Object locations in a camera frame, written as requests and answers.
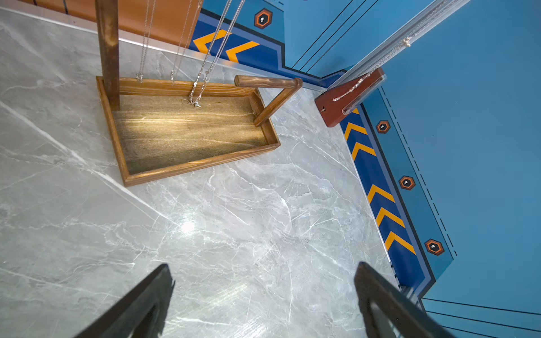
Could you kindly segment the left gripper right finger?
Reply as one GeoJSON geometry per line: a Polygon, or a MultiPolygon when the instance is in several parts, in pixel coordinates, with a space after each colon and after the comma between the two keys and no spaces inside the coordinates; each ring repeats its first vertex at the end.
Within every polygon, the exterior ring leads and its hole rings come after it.
{"type": "Polygon", "coordinates": [[[359,263],[354,285],[368,337],[452,336],[368,263],[359,263]]]}

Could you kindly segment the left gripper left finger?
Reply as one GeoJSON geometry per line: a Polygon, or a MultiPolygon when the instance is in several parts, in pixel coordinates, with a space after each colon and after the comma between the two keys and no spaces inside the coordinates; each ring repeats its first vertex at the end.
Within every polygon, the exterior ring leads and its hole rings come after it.
{"type": "Polygon", "coordinates": [[[78,337],[160,337],[175,281],[163,263],[78,337]]]}

